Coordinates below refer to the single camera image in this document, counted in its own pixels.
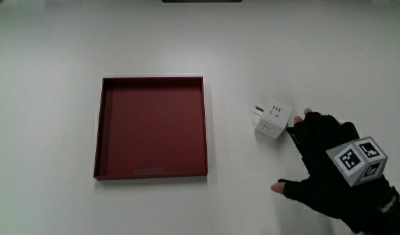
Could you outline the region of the person's right hand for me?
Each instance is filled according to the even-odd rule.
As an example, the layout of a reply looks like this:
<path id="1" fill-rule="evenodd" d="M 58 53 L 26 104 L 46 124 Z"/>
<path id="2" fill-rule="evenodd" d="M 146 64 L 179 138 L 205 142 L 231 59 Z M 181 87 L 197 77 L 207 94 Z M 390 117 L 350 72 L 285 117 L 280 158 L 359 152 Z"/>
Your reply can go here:
<path id="1" fill-rule="evenodd" d="M 351 122 L 339 123 L 331 115 L 307 108 L 287 129 L 309 177 L 302 181 L 279 179 L 271 190 L 311 209 L 340 219 L 355 233 L 400 234 L 400 196 L 385 177 L 350 187 L 326 150 L 358 139 Z"/>

